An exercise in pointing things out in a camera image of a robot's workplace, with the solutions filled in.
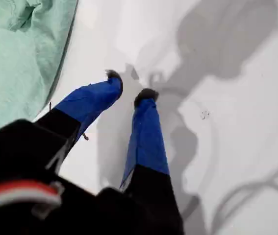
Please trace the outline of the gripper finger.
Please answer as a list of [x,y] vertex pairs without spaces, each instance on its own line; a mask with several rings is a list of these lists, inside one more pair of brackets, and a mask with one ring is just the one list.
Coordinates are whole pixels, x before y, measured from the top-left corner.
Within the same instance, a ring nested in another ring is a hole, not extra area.
[[106,75],[105,81],[75,89],[36,121],[40,127],[66,140],[65,155],[96,118],[122,95],[120,75],[114,70],[107,70]]
[[182,235],[183,222],[171,182],[157,99],[157,91],[143,89],[134,100],[121,187],[144,211],[145,234]]

